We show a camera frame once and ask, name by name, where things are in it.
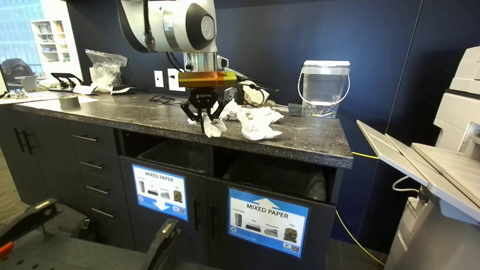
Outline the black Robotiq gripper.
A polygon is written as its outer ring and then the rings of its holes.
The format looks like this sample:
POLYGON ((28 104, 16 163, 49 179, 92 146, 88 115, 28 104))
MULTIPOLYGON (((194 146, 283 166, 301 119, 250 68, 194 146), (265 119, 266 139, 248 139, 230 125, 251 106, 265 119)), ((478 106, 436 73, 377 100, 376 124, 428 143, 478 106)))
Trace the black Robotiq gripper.
POLYGON ((181 109, 188 116, 190 121, 200 124, 200 116, 191 110, 191 104, 196 109, 209 109, 202 113, 202 128, 208 131, 217 128, 221 133, 227 131, 224 121, 221 119, 223 113, 223 94, 212 88, 193 89, 190 92, 190 101, 181 104, 181 109))

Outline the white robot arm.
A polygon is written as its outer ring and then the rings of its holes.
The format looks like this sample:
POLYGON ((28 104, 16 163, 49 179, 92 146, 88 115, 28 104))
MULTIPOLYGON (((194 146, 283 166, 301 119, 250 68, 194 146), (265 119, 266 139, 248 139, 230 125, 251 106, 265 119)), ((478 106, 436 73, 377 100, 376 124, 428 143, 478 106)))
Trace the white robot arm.
POLYGON ((125 38, 142 53, 182 53, 179 86, 190 92, 181 106, 208 137, 221 137, 223 92, 239 77, 218 55, 215 0, 118 0, 125 38))

